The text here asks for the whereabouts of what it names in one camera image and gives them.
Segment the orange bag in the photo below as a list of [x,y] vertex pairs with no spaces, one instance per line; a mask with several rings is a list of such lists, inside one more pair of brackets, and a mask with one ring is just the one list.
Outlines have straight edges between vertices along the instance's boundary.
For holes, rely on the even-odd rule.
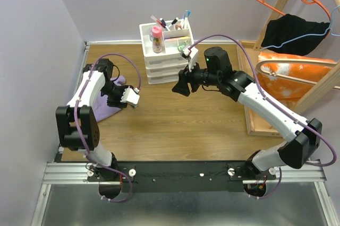
[[[299,55],[277,54],[277,53],[263,53],[261,52],[258,61],[265,59],[309,59],[309,60],[323,60],[332,62],[333,60],[309,58]],[[271,73],[283,74],[300,79],[318,82],[325,76],[331,67],[300,64],[300,63],[268,63],[263,64],[262,69]],[[278,78],[276,76],[268,76],[258,73],[258,79],[262,88],[268,92],[275,99],[287,102],[297,102],[304,96],[311,88],[312,85],[303,84],[300,82],[289,81]]]

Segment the purple cloth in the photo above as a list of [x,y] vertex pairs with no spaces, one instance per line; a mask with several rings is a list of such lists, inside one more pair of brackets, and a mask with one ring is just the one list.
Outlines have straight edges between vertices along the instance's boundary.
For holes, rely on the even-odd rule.
[[[116,85],[122,85],[125,84],[126,80],[125,77],[119,76],[119,78],[114,82]],[[93,113],[95,114],[96,121],[104,120],[115,113],[121,111],[120,108],[111,108],[108,107],[106,104],[107,101],[107,95],[104,95],[103,97],[100,96],[100,93],[93,104]]]

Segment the wooden tabletop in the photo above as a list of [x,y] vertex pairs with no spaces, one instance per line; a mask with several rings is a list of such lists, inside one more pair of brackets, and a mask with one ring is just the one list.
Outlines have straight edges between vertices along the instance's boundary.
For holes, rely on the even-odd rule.
[[[236,45],[197,45],[201,67],[205,67],[204,50],[212,46],[224,48],[233,68],[238,69]],[[185,97],[171,91],[174,82],[149,85],[141,45],[91,45],[86,62],[111,52],[132,59],[142,75],[138,106],[128,106],[98,123],[100,140],[118,160],[244,160],[258,149],[283,141],[249,136],[244,107],[219,92],[199,88]],[[119,67],[126,84],[136,87],[138,76],[130,63],[118,56],[109,59]],[[84,159],[65,149],[62,160]]]

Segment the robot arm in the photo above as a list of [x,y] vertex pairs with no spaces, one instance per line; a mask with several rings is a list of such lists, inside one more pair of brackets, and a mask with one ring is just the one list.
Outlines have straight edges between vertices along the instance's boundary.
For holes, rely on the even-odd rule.
[[[79,133],[74,124],[73,110],[79,98],[81,90],[84,88],[86,80],[89,79],[91,64],[83,69],[82,82],[66,107],[58,107],[56,110],[56,120],[59,134],[59,141],[62,147],[67,147],[72,151],[85,153],[85,148],[81,142]],[[99,92],[108,96],[107,105],[109,107],[126,108],[129,104],[136,107],[139,102],[139,90],[130,85],[116,85],[110,80],[113,72],[113,63],[109,59],[100,59],[96,64],[86,89],[83,92],[78,104],[78,118],[80,126],[90,149],[90,157],[96,162],[116,168],[114,154],[107,151],[101,144],[99,138],[99,127],[94,116],[92,106]]]
[[[221,47],[212,47],[204,52],[207,68],[200,69],[197,55],[198,51],[195,48],[184,50],[182,56],[189,63],[179,72],[179,80],[173,87],[173,92],[189,96],[188,83],[191,85],[192,92],[196,92],[200,85],[215,85],[222,94],[257,112],[275,127],[285,140],[278,146],[259,150],[250,156],[242,169],[243,174],[252,177],[269,168],[284,165],[295,169],[301,168],[319,146],[319,138],[265,100],[251,76],[243,71],[232,70],[228,54]],[[308,121],[269,94],[265,93],[265,95],[300,122],[321,132],[322,124],[317,119]]]

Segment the white organizer caddy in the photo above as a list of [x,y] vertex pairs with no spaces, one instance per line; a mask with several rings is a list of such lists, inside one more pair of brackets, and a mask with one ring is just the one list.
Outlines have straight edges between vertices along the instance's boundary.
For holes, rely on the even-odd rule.
[[179,71],[184,69],[188,61],[181,56],[177,46],[188,41],[193,44],[193,37],[188,22],[188,29],[165,31],[163,29],[163,39],[173,37],[189,37],[187,39],[164,40],[164,49],[161,53],[155,53],[152,50],[152,41],[150,40],[150,29],[158,25],[156,23],[146,23],[139,25],[140,36],[142,40],[145,68],[149,84],[161,84],[175,82],[179,79]]

